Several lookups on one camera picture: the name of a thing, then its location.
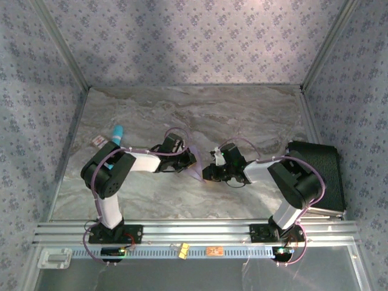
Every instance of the orange chip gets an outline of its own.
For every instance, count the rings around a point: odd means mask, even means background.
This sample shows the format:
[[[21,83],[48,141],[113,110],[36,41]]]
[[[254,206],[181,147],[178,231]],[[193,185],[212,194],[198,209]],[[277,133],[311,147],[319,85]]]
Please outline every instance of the orange chip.
[[[223,256],[224,248],[223,247],[207,247],[206,248],[207,256]]]

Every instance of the black textured box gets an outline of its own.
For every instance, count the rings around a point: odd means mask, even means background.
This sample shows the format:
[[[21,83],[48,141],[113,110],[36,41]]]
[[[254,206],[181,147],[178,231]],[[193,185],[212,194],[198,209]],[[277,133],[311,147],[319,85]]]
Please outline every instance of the black textured box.
[[[288,150],[298,151],[306,162],[313,166],[326,183],[324,198],[314,208],[334,212],[345,211],[344,189],[340,172],[340,156],[335,147],[308,142],[293,141]]]

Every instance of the floral wallpaper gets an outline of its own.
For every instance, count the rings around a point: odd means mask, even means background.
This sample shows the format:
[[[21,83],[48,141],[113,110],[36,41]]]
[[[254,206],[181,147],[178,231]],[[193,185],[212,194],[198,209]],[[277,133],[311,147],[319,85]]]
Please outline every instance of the floral wallpaper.
[[[91,86],[300,84],[344,0],[45,0]]]
[[[28,1],[0,3],[0,290],[46,219],[81,91]]]
[[[339,148],[349,218],[376,285],[388,290],[388,2],[362,1],[308,93],[325,143]]]

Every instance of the marble surface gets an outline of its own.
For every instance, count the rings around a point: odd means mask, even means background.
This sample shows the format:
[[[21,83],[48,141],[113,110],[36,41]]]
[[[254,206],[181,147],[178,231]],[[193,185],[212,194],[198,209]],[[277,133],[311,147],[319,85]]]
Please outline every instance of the marble surface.
[[[233,136],[248,138],[262,157],[284,153],[290,140],[307,140],[296,97],[297,86],[132,87],[91,89],[52,219],[96,217],[93,197],[80,177],[97,151],[91,140],[124,127],[122,145],[151,147],[173,126],[192,133],[204,166],[209,151]],[[236,142],[247,160],[256,154]],[[205,184],[183,173],[131,173],[119,191],[126,219],[268,218],[281,202],[273,181],[241,189]]]

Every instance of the robotic arm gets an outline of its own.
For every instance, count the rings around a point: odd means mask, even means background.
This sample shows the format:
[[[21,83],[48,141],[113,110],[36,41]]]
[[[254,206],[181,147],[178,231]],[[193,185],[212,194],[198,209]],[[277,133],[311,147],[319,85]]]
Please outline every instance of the robotic arm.
[[[235,178],[240,183],[252,184],[272,178],[283,194],[284,200],[279,209],[269,218],[267,226],[254,230],[252,241],[282,240],[309,204],[319,198],[319,178],[306,167],[303,157],[296,151],[288,153],[279,162],[247,162],[234,143],[215,148],[210,154],[215,163],[203,170],[205,180],[227,182]]]
[[[122,237],[124,219],[119,210],[117,191],[122,186],[129,172],[180,172],[196,163],[196,158],[190,152],[190,149],[183,151],[183,148],[182,138],[174,133],[170,133],[162,144],[151,148],[149,153],[122,151],[109,158],[97,172],[95,178],[95,191],[98,194],[96,205],[99,208],[99,215],[101,215],[101,223],[95,229],[92,229],[92,232],[98,232],[96,234],[102,237],[103,242],[118,242],[120,237]],[[100,162],[118,149],[120,149],[120,146],[113,141],[109,141],[83,167],[81,178],[85,181],[88,188],[91,189],[92,176]]]

